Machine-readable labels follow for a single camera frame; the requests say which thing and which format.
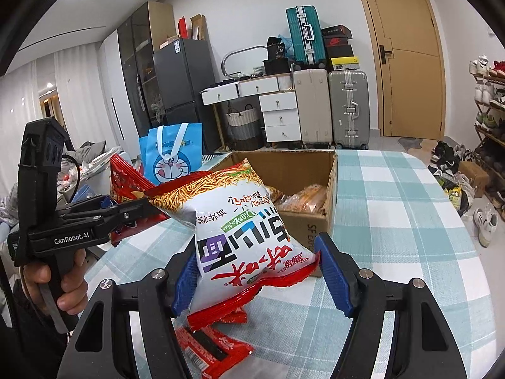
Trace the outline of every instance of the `teal suitcase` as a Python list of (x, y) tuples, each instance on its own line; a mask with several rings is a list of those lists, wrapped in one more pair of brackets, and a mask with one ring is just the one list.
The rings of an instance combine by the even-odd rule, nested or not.
[(288, 8), (286, 15), (296, 61), (307, 65), (323, 65), (326, 53), (316, 8), (313, 5), (299, 5)]

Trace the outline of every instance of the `laundry basket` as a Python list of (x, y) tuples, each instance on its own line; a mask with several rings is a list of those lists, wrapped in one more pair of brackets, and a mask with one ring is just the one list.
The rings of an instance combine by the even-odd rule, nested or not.
[(264, 145), (261, 135), (259, 112), (251, 104), (247, 104), (244, 111), (228, 108), (226, 119), (230, 125), (233, 149), (238, 151), (252, 151)]

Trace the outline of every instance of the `gray refrigerator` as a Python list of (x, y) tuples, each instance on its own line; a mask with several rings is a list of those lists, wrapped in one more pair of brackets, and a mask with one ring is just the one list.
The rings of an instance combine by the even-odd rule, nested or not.
[(164, 125), (202, 123), (204, 153), (221, 146), (211, 105), (200, 92), (215, 84), (207, 41), (180, 38), (153, 55), (156, 76), (165, 108)]

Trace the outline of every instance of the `door frame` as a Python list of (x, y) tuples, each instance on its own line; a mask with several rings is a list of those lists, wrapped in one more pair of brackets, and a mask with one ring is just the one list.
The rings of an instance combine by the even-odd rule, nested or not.
[[(367, 17), (368, 30), (370, 32), (370, 39), (372, 41), (372, 51), (374, 54), (374, 63), (375, 63), (375, 77), (377, 80), (377, 103), (378, 103), (378, 111), (379, 111), (379, 130), (381, 136), (392, 136), (392, 128), (390, 126), (384, 126), (384, 92), (382, 89), (382, 68), (379, 57), (379, 44), (377, 42), (377, 37), (375, 35), (375, 27), (372, 20), (372, 13), (370, 12), (370, 7), (368, 6), (367, 0), (361, 0), (363, 9), (365, 11), (365, 17)], [(435, 13), (433, 12), (433, 7), (431, 6), (431, 1), (426, 0), (428, 3), (428, 8), (430, 10), (431, 18), (433, 19), (433, 25), (435, 26), (435, 35), (437, 38), (438, 44), (438, 54), (440, 57), (440, 66), (442, 72), (442, 129), (440, 131), (440, 139), (443, 139), (445, 134), (445, 108), (446, 108), (446, 92), (445, 92), (445, 65), (444, 65), (444, 56), (442, 50), (442, 43), (440, 40), (440, 33), (438, 31), (438, 25), (435, 17)]]

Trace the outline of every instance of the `white snack bag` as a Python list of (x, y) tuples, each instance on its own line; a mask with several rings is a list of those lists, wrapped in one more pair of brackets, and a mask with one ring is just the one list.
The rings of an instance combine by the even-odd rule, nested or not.
[(261, 286), (291, 286), (319, 257), (286, 231), (263, 182), (245, 159), (151, 198), (195, 229), (200, 278), (188, 322), (199, 329), (249, 302)]

